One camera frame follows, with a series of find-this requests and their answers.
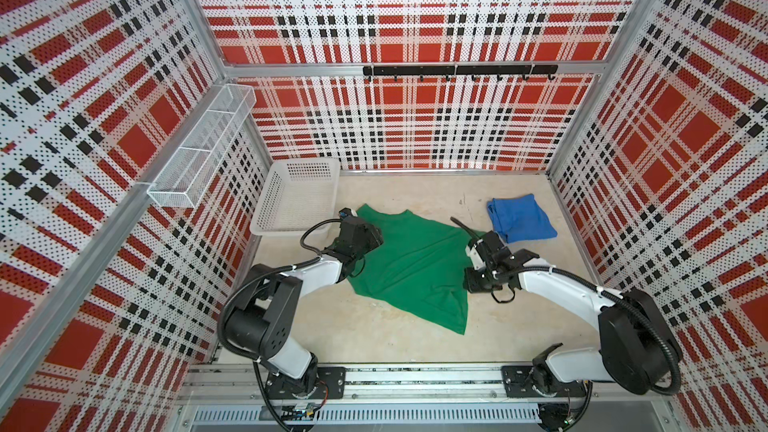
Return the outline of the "blue tank top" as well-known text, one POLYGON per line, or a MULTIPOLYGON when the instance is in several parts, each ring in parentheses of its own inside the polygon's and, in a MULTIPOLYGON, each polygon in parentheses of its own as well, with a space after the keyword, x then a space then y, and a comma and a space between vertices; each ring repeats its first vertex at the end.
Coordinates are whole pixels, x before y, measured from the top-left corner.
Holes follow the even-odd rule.
POLYGON ((557 231, 533 194, 492 199, 486 204, 486 209, 493 231, 506 243, 557 237, 557 231))

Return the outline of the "green tank top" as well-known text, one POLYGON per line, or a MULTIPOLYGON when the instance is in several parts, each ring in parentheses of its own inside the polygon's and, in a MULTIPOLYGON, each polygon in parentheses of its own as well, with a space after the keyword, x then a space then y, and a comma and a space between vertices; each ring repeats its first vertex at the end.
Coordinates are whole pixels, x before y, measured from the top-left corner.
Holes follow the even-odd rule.
POLYGON ((464 272, 471 266, 465 252, 470 236, 409 210, 385 214, 364 205, 357 215, 380 230, 383 243, 365 254, 365 263, 349 278, 355 293, 463 335, 469 315, 464 272))

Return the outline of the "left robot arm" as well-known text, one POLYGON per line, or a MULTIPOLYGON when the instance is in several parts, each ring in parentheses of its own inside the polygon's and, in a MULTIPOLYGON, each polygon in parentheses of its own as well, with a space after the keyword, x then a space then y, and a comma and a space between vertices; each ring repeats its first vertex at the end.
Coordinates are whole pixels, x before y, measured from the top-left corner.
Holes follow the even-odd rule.
POLYGON ((311 226, 299 239, 310 260, 280 267, 257 264, 223 306, 220 345, 294 381, 310 381, 316 356, 291 337, 300 300, 351 277, 384 243, 380 229, 344 209, 311 226))

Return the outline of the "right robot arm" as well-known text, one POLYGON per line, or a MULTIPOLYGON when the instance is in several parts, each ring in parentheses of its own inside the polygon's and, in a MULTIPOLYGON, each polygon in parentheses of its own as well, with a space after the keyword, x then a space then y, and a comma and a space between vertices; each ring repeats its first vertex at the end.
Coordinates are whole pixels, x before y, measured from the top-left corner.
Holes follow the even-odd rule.
POLYGON ((682 350, 654 299, 633 288, 606 288, 556 267, 527 249, 511 251, 493 232, 469 234, 464 287, 494 295, 503 288, 542 297, 597 331, 596 347, 556 343, 532 361, 533 389, 554 396, 572 382, 615 383, 644 395, 674 396, 682 387, 682 350))

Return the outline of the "white plastic laundry basket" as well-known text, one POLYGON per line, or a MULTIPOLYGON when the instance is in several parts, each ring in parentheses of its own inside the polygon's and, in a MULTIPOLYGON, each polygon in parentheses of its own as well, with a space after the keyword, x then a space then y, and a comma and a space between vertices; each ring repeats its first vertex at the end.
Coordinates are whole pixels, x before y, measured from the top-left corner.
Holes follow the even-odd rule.
POLYGON ((250 224, 257 236, 300 236, 336 216, 340 163, 333 158, 276 160, 250 224))

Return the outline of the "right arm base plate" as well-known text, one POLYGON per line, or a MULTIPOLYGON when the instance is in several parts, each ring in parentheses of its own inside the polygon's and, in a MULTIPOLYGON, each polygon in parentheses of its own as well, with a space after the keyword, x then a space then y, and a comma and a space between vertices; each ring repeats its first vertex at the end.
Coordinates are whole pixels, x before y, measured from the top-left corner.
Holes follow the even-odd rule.
POLYGON ((501 367, 501 375, 508 398, 586 397, 580 382, 560 382, 544 366, 506 365, 501 367))

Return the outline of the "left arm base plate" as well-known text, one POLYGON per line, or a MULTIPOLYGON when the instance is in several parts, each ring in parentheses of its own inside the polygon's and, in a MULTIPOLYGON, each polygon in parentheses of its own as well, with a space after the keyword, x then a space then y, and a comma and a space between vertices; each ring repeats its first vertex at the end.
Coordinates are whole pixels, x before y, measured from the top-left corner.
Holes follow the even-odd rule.
POLYGON ((271 400, 341 399, 344 395, 347 369, 342 366, 310 366, 299 379, 270 372, 265 383, 271 400))

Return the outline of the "black wall hook rail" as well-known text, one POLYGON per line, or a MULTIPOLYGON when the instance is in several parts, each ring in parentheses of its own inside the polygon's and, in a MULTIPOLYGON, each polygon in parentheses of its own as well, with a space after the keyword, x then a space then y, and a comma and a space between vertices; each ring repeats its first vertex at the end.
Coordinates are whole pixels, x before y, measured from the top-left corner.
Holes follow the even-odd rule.
POLYGON ((422 65, 422 66, 364 66, 364 77, 454 77, 454 76, 520 76, 540 75, 550 78, 558 73, 556 64, 513 65, 422 65))

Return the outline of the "aluminium front rail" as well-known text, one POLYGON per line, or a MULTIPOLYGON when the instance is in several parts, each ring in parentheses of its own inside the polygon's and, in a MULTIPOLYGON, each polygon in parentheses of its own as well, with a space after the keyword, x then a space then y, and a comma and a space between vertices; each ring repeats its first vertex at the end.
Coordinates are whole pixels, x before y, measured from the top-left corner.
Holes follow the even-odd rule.
MULTIPOLYGON (((341 376, 327 375, 317 389, 334 404, 427 402, 566 402, 585 398, 578 385, 556 396, 533 389, 524 362, 344 364, 341 376)), ((190 369, 180 399, 194 404, 246 404, 260 401, 252 364, 212 364, 190 369)))

